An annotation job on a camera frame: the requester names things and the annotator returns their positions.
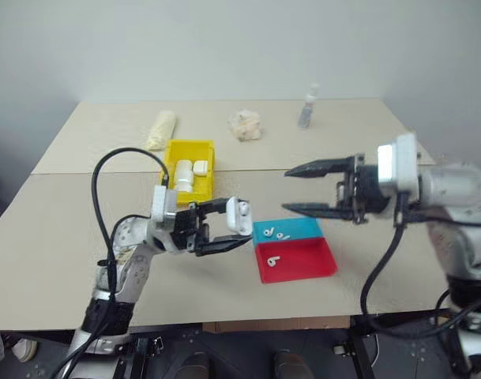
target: crumpled paper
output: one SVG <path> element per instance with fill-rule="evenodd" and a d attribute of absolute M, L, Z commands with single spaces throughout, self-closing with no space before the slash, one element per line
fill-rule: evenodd
<path fill-rule="evenodd" d="M 228 120 L 231 132 L 239 141 L 259 140 L 261 138 L 261 117 L 257 112 L 244 109 L 233 114 Z"/>

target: blue tray section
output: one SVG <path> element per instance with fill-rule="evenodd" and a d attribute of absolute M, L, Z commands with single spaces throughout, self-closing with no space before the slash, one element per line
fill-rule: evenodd
<path fill-rule="evenodd" d="M 265 237 L 266 229 L 273 229 L 271 237 Z M 277 233 L 289 235 L 290 238 L 279 240 Z M 311 217 L 299 217 L 296 219 L 268 220 L 253 223 L 253 244 L 254 248 L 258 243 L 291 241 L 294 239 L 323 237 L 321 228 L 316 219 Z"/>

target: floor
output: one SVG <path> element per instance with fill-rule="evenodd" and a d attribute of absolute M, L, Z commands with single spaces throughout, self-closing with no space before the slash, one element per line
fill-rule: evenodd
<path fill-rule="evenodd" d="M 196 351 L 208 353 L 216 379 L 269 379 L 271 358 L 281 349 L 303 356 L 316 379 L 356 377 L 352 360 L 333 354 L 333 346 L 346 338 L 340 329 L 210 334 L 199 328 L 183 328 L 161 335 L 165 348 L 149 361 L 147 379 L 173 379 L 182 362 Z M 365 344 L 373 357 L 374 338 L 366 338 Z M 376 378 L 453 377 L 436 340 L 410 342 L 379 336 L 379 346 Z M 20 363 L 8 352 L 0 362 L 0 378 L 45 379 L 65 353 L 65 346 L 45 342 L 31 362 Z"/>

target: clear plastic bottle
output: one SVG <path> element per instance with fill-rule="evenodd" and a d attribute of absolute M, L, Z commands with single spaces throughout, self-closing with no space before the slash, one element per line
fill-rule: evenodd
<path fill-rule="evenodd" d="M 306 129 L 310 125 L 310 118 L 312 117 L 312 109 L 314 108 L 314 102 L 319 96 L 319 84 L 312 84 L 310 86 L 309 93 L 305 96 L 305 105 L 303 106 L 302 113 L 298 120 L 298 127 Z"/>

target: wooden table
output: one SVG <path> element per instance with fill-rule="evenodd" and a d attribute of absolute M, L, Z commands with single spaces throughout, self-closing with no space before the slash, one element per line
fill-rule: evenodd
<path fill-rule="evenodd" d="M 141 147 L 157 113 L 178 115 L 175 138 L 212 139 L 216 197 L 249 199 L 254 221 L 295 216 L 280 204 L 331 201 L 338 177 L 284 178 L 284 170 L 319 158 L 365 152 L 406 129 L 376 99 L 322 100 L 312 126 L 298 129 L 300 101 L 81 103 L 0 219 L 0 330 L 76 328 L 88 305 L 96 262 L 105 247 L 94 219 L 91 172 L 106 152 Z M 240 143 L 227 129 L 236 110 L 261 114 L 265 135 Z M 421 163 L 432 163 L 424 148 Z M 128 213 L 148 214 L 157 175 L 150 159 L 125 154 L 100 176 L 100 203 L 110 228 Z M 214 235 L 226 234 L 221 216 Z M 131 325 L 321 317 L 359 313 L 359 292 L 385 252 L 391 220 L 361 227 L 323 221 L 339 266 L 329 278 L 264 285 L 252 244 L 209 257 L 161 254 L 135 308 Z M 370 295 L 372 312 L 432 308 L 445 288 L 424 226 L 409 227 L 393 261 Z"/>

